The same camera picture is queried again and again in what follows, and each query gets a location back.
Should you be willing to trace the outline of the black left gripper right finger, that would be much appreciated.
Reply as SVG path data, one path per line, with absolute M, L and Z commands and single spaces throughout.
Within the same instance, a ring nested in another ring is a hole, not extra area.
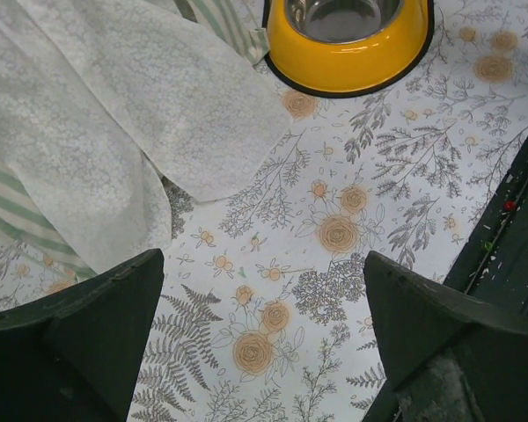
M 364 280 L 404 421 L 528 421 L 528 316 L 428 280 L 372 251 Z

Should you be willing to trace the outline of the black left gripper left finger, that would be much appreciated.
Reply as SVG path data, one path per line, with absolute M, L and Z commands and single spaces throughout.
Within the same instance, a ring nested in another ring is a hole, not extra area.
M 158 305 L 161 250 L 0 312 L 0 421 L 124 421 Z

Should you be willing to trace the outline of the green striped pet tent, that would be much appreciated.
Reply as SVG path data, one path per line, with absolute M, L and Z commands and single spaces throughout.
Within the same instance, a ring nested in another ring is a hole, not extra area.
M 0 1 L 0 237 L 80 277 L 166 248 L 165 182 L 229 198 L 290 124 L 266 47 L 181 1 Z

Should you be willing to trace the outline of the steel pet bowl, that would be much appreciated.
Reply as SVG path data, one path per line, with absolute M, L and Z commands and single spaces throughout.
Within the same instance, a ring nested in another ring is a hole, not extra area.
M 290 26 L 308 40 L 324 44 L 349 44 L 386 29 L 400 14 L 400 0 L 286 1 Z

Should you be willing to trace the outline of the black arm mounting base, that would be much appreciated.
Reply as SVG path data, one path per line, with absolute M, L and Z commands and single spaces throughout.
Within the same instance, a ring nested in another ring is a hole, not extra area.
M 528 316 L 528 135 L 444 285 Z

